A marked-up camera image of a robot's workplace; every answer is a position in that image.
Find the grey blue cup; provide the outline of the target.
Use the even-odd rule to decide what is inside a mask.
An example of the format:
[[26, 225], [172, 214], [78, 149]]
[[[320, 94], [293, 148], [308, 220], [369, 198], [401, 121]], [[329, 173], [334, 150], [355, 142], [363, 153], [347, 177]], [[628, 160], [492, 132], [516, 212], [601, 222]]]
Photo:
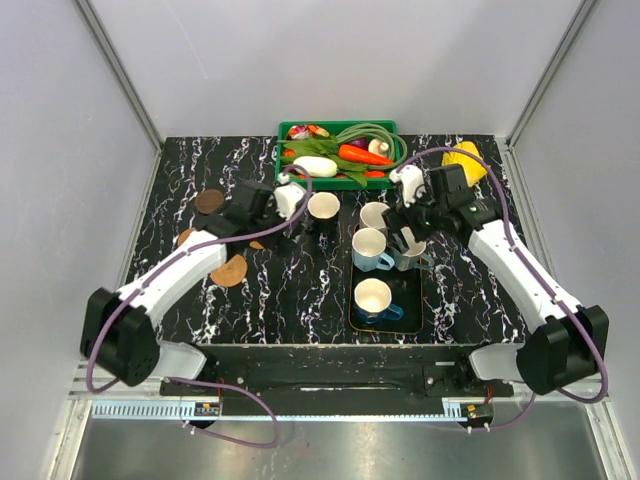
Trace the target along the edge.
[[401, 272], [412, 269], [431, 269], [434, 266], [434, 260], [426, 253], [426, 242], [416, 241], [409, 227], [403, 227], [401, 235], [408, 249], [405, 252], [401, 252], [397, 242], [391, 245], [391, 256], [394, 259], [395, 268]]

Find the white cup dark body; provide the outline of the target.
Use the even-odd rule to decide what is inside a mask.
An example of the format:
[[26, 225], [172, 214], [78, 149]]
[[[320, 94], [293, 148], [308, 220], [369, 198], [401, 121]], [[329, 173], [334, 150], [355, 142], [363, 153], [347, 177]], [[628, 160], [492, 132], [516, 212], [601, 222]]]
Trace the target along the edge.
[[341, 203], [330, 192], [315, 193], [307, 204], [310, 227], [318, 233], [333, 233], [338, 225]]

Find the pink cup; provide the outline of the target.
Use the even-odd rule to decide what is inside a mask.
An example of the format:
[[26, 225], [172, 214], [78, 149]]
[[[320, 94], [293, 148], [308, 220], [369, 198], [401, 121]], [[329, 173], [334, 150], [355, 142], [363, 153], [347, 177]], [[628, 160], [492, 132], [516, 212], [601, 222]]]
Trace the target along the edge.
[[368, 202], [362, 206], [359, 213], [359, 227], [371, 228], [381, 232], [387, 236], [387, 226], [385, 224], [383, 214], [390, 207], [381, 202]]

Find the woven rattan coaster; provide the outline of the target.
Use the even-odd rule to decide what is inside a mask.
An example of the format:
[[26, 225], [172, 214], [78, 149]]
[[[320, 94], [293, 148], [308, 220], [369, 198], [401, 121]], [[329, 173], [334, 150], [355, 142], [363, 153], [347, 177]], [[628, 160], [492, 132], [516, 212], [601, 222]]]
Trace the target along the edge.
[[210, 273], [212, 282], [220, 287], [231, 288], [246, 277], [248, 264], [242, 255], [235, 255], [224, 265]]

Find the dark walnut coaster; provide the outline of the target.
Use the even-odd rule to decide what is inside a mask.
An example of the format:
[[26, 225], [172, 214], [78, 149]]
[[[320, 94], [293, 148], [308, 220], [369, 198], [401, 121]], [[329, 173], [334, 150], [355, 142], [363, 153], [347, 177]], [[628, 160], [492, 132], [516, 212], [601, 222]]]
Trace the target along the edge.
[[206, 189], [195, 197], [194, 208], [202, 215], [215, 213], [225, 202], [224, 194], [217, 189]]

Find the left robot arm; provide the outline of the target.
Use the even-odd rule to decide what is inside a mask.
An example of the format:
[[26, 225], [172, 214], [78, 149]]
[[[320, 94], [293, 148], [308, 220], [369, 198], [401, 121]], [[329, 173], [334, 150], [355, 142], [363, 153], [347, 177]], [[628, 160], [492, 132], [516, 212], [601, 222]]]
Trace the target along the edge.
[[196, 284], [256, 241], [288, 253], [284, 232], [300, 219], [310, 186], [279, 177], [276, 187], [241, 181], [230, 200], [196, 218], [183, 243], [147, 273], [115, 291], [99, 288], [88, 299], [80, 352], [87, 359], [85, 382], [92, 393], [96, 367], [129, 387], [149, 378], [181, 378], [193, 394], [213, 390], [217, 372], [206, 354], [185, 342], [162, 341], [156, 330], [165, 314]]

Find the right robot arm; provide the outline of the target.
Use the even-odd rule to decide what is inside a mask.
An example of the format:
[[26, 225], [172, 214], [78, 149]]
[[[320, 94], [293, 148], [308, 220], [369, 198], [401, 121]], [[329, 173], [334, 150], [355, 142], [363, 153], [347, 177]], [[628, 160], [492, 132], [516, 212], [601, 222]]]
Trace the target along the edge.
[[392, 170], [389, 179], [401, 191], [383, 215], [396, 245], [408, 248], [403, 228], [417, 241], [437, 232], [455, 237], [496, 276], [530, 332], [522, 344], [475, 349], [454, 373], [462, 393], [475, 396], [491, 380], [507, 380], [546, 395], [604, 372], [606, 313], [583, 306], [550, 276], [519, 239], [506, 208], [477, 198], [461, 166], [422, 172], [408, 165]]

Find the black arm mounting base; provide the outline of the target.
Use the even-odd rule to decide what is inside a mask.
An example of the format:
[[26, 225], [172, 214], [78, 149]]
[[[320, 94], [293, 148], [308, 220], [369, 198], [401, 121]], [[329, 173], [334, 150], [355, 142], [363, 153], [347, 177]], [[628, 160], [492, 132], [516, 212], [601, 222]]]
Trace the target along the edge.
[[227, 385], [226, 415], [258, 415], [248, 390], [280, 417], [413, 417], [444, 414], [447, 400], [523, 405], [531, 394], [509, 380], [481, 381], [465, 366], [469, 346], [214, 345], [202, 382]]

